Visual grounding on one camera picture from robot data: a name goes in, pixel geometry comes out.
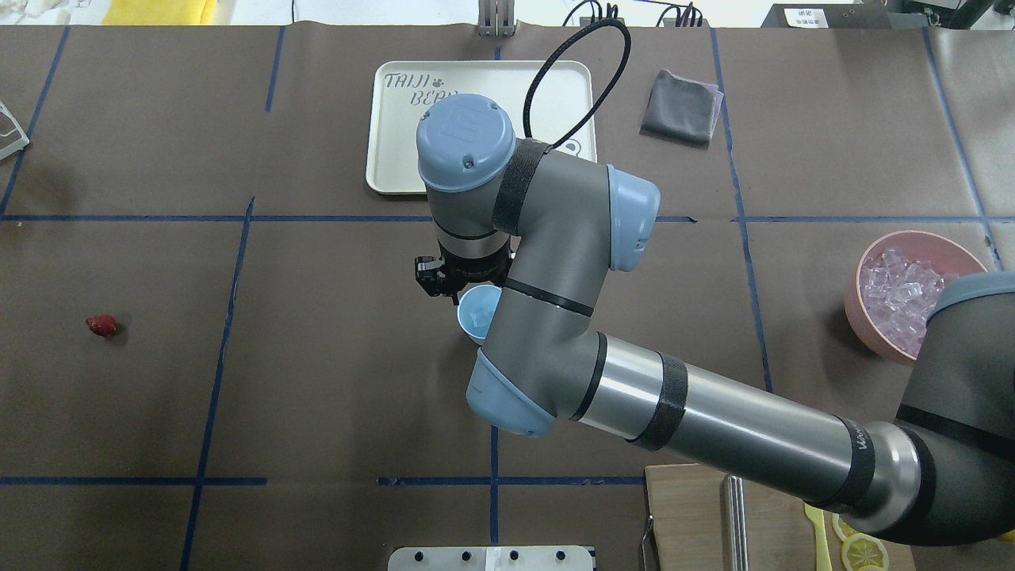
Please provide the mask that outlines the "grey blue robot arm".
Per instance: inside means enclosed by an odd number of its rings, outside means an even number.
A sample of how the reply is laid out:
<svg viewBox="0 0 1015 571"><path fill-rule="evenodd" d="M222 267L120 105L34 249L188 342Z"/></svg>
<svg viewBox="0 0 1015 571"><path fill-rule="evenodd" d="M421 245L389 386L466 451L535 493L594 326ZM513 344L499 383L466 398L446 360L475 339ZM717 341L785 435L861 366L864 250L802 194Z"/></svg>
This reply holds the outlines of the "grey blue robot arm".
<svg viewBox="0 0 1015 571"><path fill-rule="evenodd" d="M637 267L657 186L519 140L478 94L427 109L418 173L438 259L429 295L500 286L466 398L541 437L566 418L747 478L884 541L958 546L1013 529L1012 272L946 286L891 423L862 425L590 328L610 270Z"/></svg>

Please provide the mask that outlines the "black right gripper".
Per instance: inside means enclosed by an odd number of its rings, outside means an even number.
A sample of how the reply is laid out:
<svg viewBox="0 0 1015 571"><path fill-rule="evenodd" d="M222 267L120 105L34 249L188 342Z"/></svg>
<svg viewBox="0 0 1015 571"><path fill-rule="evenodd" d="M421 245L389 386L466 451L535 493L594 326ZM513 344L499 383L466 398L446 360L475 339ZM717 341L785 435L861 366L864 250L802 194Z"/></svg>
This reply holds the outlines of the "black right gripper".
<svg viewBox="0 0 1015 571"><path fill-rule="evenodd" d="M502 286L512 265L512 253L494 257L489 270L466 271L442 257L418 256L414 259L414 278L429 297L448 297L454 306L460 305L461 295L468 286L492 283Z"/></svg>

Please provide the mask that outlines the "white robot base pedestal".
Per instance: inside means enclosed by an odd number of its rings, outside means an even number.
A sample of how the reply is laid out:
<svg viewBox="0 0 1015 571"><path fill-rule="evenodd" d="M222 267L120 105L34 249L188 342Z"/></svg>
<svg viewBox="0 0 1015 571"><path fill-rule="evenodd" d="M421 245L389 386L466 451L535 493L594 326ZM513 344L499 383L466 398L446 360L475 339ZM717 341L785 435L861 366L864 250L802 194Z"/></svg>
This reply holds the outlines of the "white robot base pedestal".
<svg viewBox="0 0 1015 571"><path fill-rule="evenodd" d="M394 550L388 570L597 570L595 550L578 545L417 546Z"/></svg>

